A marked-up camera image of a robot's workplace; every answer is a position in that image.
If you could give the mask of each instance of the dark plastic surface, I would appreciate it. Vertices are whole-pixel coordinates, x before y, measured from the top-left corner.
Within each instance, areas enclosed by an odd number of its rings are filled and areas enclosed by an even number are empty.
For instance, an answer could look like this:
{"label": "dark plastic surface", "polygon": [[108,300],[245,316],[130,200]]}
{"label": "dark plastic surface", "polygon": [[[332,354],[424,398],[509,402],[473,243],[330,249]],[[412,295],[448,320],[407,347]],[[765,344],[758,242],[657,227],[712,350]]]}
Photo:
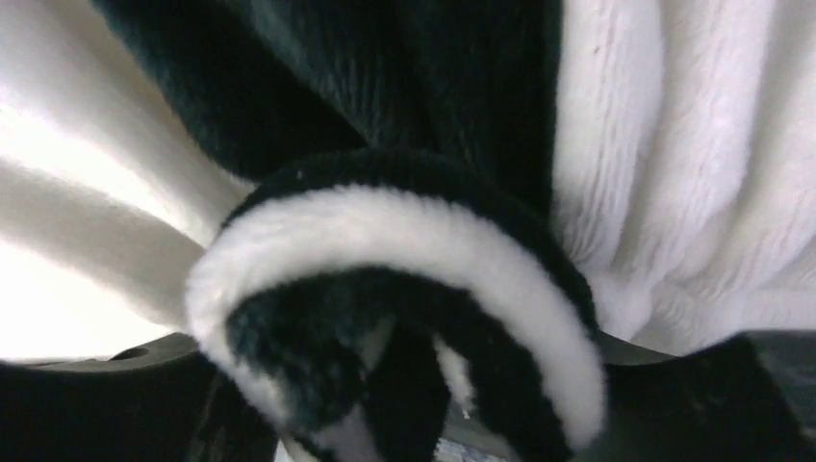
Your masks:
{"label": "dark plastic surface", "polygon": [[0,364],[2,462],[270,462],[275,444],[182,335],[110,361]]}
{"label": "dark plastic surface", "polygon": [[[746,333],[677,359],[602,344],[629,365],[608,367],[608,431],[574,462],[816,461],[816,334]],[[107,362],[0,366],[0,435],[0,461],[26,462],[269,462],[275,444],[180,335]],[[514,460],[455,412],[446,439]]]}

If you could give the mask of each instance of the black and white fur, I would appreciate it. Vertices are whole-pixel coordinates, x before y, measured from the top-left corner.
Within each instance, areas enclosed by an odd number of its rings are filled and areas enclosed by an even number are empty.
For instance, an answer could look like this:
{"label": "black and white fur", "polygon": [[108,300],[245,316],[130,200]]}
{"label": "black and white fur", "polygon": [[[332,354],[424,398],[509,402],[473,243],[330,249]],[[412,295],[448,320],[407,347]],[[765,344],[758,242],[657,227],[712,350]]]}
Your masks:
{"label": "black and white fur", "polygon": [[562,0],[92,3],[260,185],[187,309],[290,448],[427,460],[445,381],[523,460],[592,440],[592,297],[547,227]]}
{"label": "black and white fur", "polygon": [[475,175],[410,151],[339,153],[248,198],[193,268],[188,317],[280,428],[359,412],[367,336],[395,322],[428,336],[454,397],[522,456],[560,458],[605,411],[591,298],[559,285],[580,287],[569,267],[542,222]]}

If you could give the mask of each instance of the fuzzy fabric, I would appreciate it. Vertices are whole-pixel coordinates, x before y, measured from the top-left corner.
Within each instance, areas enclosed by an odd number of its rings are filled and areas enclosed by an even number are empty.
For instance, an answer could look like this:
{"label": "fuzzy fabric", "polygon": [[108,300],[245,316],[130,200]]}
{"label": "fuzzy fabric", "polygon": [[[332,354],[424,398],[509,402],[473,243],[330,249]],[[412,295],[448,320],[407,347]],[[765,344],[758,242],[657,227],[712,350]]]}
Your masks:
{"label": "fuzzy fabric", "polygon": [[816,4],[565,2],[553,229],[603,329],[816,328]]}
{"label": "fuzzy fabric", "polygon": [[567,460],[598,323],[677,354],[816,328],[812,2],[93,3],[257,187],[188,323],[298,462],[429,460],[448,395]]}

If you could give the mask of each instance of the fur trim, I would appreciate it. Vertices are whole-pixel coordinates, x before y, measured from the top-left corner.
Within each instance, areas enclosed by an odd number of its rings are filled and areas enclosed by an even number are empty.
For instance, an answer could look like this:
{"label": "fur trim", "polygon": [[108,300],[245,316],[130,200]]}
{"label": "fur trim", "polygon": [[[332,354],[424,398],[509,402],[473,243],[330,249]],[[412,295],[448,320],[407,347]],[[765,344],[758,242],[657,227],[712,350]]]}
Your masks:
{"label": "fur trim", "polygon": [[235,218],[192,269],[190,331],[225,371],[254,380],[226,343],[223,326],[235,307],[298,278],[362,266],[467,290],[529,349],[570,446],[580,449],[597,435],[603,372],[575,307],[533,254],[496,224],[442,199],[350,186],[260,203]]}

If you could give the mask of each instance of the white fleece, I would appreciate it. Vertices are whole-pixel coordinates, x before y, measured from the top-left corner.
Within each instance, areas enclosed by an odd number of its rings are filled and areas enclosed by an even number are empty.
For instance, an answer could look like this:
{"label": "white fleece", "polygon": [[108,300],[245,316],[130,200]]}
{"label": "white fleece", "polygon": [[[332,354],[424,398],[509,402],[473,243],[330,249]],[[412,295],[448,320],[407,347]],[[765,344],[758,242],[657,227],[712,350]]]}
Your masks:
{"label": "white fleece", "polygon": [[816,2],[570,0],[553,226],[607,332],[816,328]]}

